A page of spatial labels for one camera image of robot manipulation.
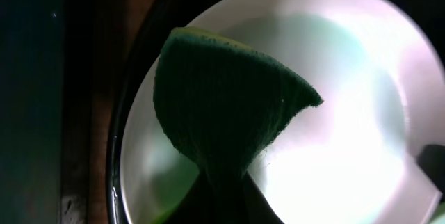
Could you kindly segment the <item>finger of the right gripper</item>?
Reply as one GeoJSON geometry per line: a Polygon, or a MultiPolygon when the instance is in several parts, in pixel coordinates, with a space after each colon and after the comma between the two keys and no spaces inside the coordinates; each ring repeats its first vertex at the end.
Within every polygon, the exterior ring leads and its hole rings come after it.
{"type": "Polygon", "coordinates": [[[426,145],[416,162],[433,184],[444,192],[444,146],[426,145]]]}

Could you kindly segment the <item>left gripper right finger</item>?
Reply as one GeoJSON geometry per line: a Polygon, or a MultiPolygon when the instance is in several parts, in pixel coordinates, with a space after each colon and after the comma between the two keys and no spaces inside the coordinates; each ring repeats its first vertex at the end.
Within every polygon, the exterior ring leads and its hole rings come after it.
{"type": "Polygon", "coordinates": [[[249,173],[243,177],[243,193],[249,224],[283,224],[249,173]]]}

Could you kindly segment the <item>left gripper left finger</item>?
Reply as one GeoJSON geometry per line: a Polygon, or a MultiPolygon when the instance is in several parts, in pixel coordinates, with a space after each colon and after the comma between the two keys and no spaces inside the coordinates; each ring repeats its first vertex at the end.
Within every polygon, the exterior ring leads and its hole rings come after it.
{"type": "Polygon", "coordinates": [[[207,176],[200,173],[192,187],[164,224],[211,224],[216,222],[213,191],[207,176]]]}

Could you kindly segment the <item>white plate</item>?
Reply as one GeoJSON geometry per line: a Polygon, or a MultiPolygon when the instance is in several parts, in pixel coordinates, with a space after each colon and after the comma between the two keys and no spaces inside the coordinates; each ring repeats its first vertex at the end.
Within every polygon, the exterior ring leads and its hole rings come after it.
{"type": "MultiPolygon", "coordinates": [[[[322,97],[321,105],[294,116],[246,170],[283,223],[429,221],[441,193],[414,158],[444,139],[444,76],[433,66],[425,34],[395,5],[224,0],[169,29],[161,49],[181,27],[267,54],[322,97]]],[[[161,49],[124,126],[120,181],[129,223],[163,223],[205,174],[173,146],[156,117],[161,49]]],[[[211,189],[215,223],[249,223],[243,179],[227,195],[211,189]]]]}

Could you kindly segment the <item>green sponge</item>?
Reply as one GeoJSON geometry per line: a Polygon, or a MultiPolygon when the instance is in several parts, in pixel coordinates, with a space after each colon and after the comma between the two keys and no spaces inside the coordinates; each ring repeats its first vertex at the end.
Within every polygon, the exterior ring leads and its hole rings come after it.
{"type": "Polygon", "coordinates": [[[252,160],[322,97],[267,54],[195,28],[171,31],[154,78],[156,117],[173,146],[227,195],[252,160]]]}

